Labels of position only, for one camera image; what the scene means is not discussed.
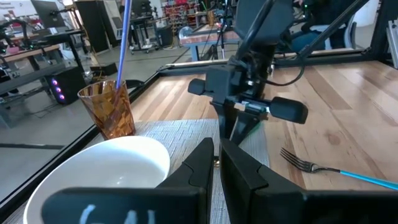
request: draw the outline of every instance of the office chair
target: office chair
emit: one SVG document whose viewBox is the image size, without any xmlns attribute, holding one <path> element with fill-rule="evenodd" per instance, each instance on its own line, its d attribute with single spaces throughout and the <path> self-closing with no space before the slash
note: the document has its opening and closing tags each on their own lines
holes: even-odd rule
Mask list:
<svg viewBox="0 0 398 224">
<path fill-rule="evenodd" d="M 379 6 L 379 0 L 369 0 L 352 18 L 347 24 L 343 24 L 340 29 L 345 29 L 344 32 L 344 47 L 356 49 L 355 44 L 355 33 L 357 27 L 369 26 L 374 23 L 376 18 L 377 8 Z M 323 32 L 328 28 L 329 25 L 317 25 L 311 26 L 311 30 Z M 325 50 L 331 50 L 330 38 L 325 41 Z"/>
</svg>

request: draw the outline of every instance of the purple straw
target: purple straw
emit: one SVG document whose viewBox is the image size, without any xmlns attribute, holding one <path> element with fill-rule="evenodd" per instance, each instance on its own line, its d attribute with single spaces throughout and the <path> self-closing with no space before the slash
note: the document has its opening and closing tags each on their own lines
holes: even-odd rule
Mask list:
<svg viewBox="0 0 398 224">
<path fill-rule="evenodd" d="M 120 46 L 118 79 L 116 80 L 117 89 L 119 89 L 122 84 L 123 63 L 124 63 L 124 56 L 126 55 L 126 42 L 129 33 L 128 29 L 130 29 L 130 15 L 131 15 L 131 0 L 126 0 L 124 4 L 123 34 L 122 34 L 122 44 Z"/>
</svg>

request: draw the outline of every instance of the white ceramic bowl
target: white ceramic bowl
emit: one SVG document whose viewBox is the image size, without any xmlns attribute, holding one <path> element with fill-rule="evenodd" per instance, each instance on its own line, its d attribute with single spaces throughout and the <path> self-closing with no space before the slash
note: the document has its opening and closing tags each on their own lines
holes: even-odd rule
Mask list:
<svg viewBox="0 0 398 224">
<path fill-rule="evenodd" d="M 40 183 L 27 203 L 24 223 L 43 223 L 43 203 L 62 189 L 154 188 L 166 179 L 169 169 L 169 153 L 155 139 L 128 136 L 101 142 L 69 158 Z"/>
</svg>

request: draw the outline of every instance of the amber drinking glass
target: amber drinking glass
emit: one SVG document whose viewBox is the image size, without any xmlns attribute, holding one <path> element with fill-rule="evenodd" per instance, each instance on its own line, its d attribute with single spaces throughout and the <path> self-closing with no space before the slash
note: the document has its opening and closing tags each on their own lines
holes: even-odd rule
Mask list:
<svg viewBox="0 0 398 224">
<path fill-rule="evenodd" d="M 214 15 L 214 11 L 208 11 L 207 12 L 207 20 L 209 22 L 209 26 L 214 26 L 215 23 L 215 15 Z"/>
<path fill-rule="evenodd" d="M 136 133 L 126 82 L 116 89 L 115 80 L 94 83 L 78 92 L 104 139 Z"/>
</svg>

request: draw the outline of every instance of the woven placemat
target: woven placemat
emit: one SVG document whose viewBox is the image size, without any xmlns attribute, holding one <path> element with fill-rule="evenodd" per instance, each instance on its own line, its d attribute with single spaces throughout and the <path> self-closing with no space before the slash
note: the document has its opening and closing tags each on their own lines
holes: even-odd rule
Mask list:
<svg viewBox="0 0 398 224">
<path fill-rule="evenodd" d="M 220 135 L 215 119 L 182 121 L 149 121 L 136 123 L 137 135 L 154 138 L 161 142 L 171 157 L 170 173 L 181 165 L 203 138 L 213 138 L 215 155 L 218 155 Z M 264 165 L 269 165 L 264 123 L 261 123 L 241 143 L 240 147 Z M 211 203 L 211 223 L 229 223 L 220 170 L 214 169 L 213 199 Z"/>
</svg>

